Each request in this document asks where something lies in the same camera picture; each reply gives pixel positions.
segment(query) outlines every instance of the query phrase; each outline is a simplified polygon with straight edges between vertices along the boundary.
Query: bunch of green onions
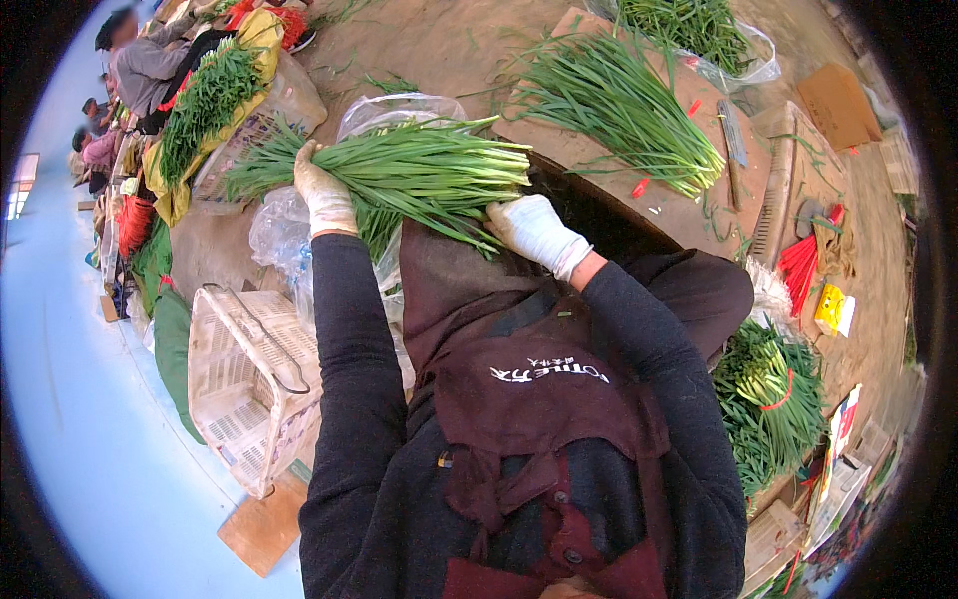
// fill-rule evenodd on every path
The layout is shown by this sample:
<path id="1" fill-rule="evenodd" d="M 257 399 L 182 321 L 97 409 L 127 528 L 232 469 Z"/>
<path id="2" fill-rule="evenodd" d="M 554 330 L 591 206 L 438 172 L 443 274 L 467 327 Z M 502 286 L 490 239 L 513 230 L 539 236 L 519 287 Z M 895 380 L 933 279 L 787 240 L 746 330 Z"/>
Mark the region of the bunch of green onions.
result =
<path id="1" fill-rule="evenodd" d="M 748 39 L 735 26 L 728 0 L 619 0 L 619 17 L 648 37 L 705 58 L 733 77 L 754 60 L 742 59 Z"/>
<path id="2" fill-rule="evenodd" d="M 530 84 L 516 87 L 516 119 L 536 117 L 589 135 L 612 152 L 603 159 L 619 158 L 684 196 L 696 197 L 721 176 L 725 159 L 652 70 L 637 35 L 630 43 L 610 34 L 566 35 L 519 58 L 528 63 L 521 77 Z"/>
<path id="3" fill-rule="evenodd" d="M 368 131 L 322 148 L 312 162 L 349 188 L 359 237 L 378 260 L 402 217 L 417 220 L 489 257 L 501 242 L 468 219 L 485 220 L 486 204 L 521 197 L 529 185 L 529 146 L 483 139 L 468 132 L 481 121 L 422 123 Z M 259 196 L 293 180 L 296 152 L 306 142 L 280 127 L 248 159 L 226 172 L 228 196 Z"/>
<path id="4" fill-rule="evenodd" d="M 822 380 L 806 345 L 746 320 L 712 379 L 745 496 L 794 471 L 818 445 Z"/>
<path id="5" fill-rule="evenodd" d="M 176 96 L 163 130 L 159 166 L 168 187 L 179 183 L 204 138 L 229 125 L 236 107 L 264 90 L 255 59 L 254 53 L 238 46 L 233 37 L 223 38 L 200 59 Z"/>

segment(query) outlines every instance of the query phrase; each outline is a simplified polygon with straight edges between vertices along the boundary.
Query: white plastic basket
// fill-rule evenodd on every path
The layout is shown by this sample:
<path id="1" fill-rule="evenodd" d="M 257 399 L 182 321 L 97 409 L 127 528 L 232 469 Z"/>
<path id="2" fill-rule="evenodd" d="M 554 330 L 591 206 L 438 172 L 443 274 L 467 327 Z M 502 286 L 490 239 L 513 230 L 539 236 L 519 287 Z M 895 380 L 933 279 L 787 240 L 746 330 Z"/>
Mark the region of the white plastic basket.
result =
<path id="1" fill-rule="evenodd" d="M 196 290 L 190 417 L 250 495 L 262 499 L 320 426 L 316 340 L 279 291 Z"/>
<path id="2" fill-rule="evenodd" d="M 299 62 L 286 52 L 280 52 L 276 78 L 266 99 L 239 125 L 228 140 L 210 153 L 196 174 L 191 191 L 191 210 L 213 215 L 234 215 L 242 212 L 252 196 L 231 197 L 226 201 L 226 171 L 249 156 L 257 145 L 262 145 L 273 131 L 279 130 L 283 119 L 296 127 L 301 135 L 310 135 L 326 122 L 327 110 Z"/>

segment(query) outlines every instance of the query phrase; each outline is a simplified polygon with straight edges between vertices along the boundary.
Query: green bag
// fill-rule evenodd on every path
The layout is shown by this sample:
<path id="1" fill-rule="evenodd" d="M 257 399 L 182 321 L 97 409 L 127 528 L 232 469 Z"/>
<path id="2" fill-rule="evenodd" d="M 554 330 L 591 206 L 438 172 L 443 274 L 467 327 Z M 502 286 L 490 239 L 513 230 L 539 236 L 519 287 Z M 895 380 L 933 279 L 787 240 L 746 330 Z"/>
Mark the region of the green bag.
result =
<path id="1" fill-rule="evenodd" d="M 164 283 L 153 306 L 153 338 L 156 367 L 176 404 L 180 422 L 197 443 L 206 445 L 190 418 L 187 404 L 187 355 L 190 347 L 190 307 L 170 285 Z"/>

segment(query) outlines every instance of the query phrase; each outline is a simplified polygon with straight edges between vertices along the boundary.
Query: concrete floor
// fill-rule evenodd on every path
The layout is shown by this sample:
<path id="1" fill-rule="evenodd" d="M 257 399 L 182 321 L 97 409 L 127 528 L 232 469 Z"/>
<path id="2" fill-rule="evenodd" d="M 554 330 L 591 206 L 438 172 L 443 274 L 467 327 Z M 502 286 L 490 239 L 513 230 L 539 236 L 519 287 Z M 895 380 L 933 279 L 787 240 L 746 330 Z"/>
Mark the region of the concrete floor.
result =
<path id="1" fill-rule="evenodd" d="M 310 71 L 330 111 L 314 137 L 332 143 L 343 112 L 356 98 L 381 95 L 360 80 L 367 72 L 383 79 L 386 71 L 393 71 L 416 82 L 424 93 L 436 95 L 495 87 L 511 52 L 551 30 L 572 5 L 559 0 L 391 0 L 371 4 L 345 23 L 327 26 L 296 57 Z M 732 7 L 741 20 L 774 40 L 782 66 L 777 81 L 738 95 L 756 111 L 786 100 L 803 106 L 795 83 L 827 62 L 842 64 L 860 76 L 855 54 L 817 0 L 732 0 Z M 316 2 L 309 13 L 317 15 L 324 9 L 323 2 Z M 491 114 L 509 92 L 504 87 L 461 102 L 469 117 L 480 118 Z M 816 346 L 824 358 L 830 405 L 840 403 L 862 382 L 855 430 L 860 431 L 874 412 L 894 434 L 912 412 L 919 383 L 913 372 L 901 368 L 908 310 L 906 245 L 878 145 L 859 151 L 855 156 L 846 150 L 839 153 L 850 173 L 852 191 L 846 201 L 855 217 L 857 275 L 844 288 L 858 300 L 853 335 L 821 338 Z M 275 274 L 249 259 L 251 218 L 249 212 L 235 218 L 189 215 L 174 227 L 173 279 L 180 288 L 189 294 L 204 281 L 235 288 L 241 288 L 244 280 L 270 288 L 279 285 Z M 817 303 L 817 298 L 809 303 Z M 783 480 L 757 498 L 759 510 L 786 484 Z"/>

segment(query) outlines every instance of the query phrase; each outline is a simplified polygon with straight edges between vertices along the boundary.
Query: hand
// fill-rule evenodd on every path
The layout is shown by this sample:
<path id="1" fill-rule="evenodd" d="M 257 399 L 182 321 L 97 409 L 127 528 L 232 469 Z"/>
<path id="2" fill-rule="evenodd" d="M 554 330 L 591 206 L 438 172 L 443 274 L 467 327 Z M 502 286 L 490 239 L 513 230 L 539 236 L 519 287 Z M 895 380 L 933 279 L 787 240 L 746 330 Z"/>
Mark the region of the hand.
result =
<path id="1" fill-rule="evenodd" d="M 217 9 L 217 4 L 219 0 L 213 0 L 209 4 L 204 4 L 203 6 L 193 9 L 194 16 L 200 16 L 201 14 L 213 14 Z"/>
<path id="2" fill-rule="evenodd" d="M 546 196 L 524 196 L 486 206 L 487 227 L 512 251 L 547 267 L 560 281 L 589 254 L 592 245 L 567 228 Z"/>
<path id="3" fill-rule="evenodd" d="M 310 139 L 296 153 L 293 184 L 309 207 L 309 234 L 349 233 L 356 235 L 356 213 L 350 190 L 342 181 L 312 164 L 312 155 L 322 146 Z"/>

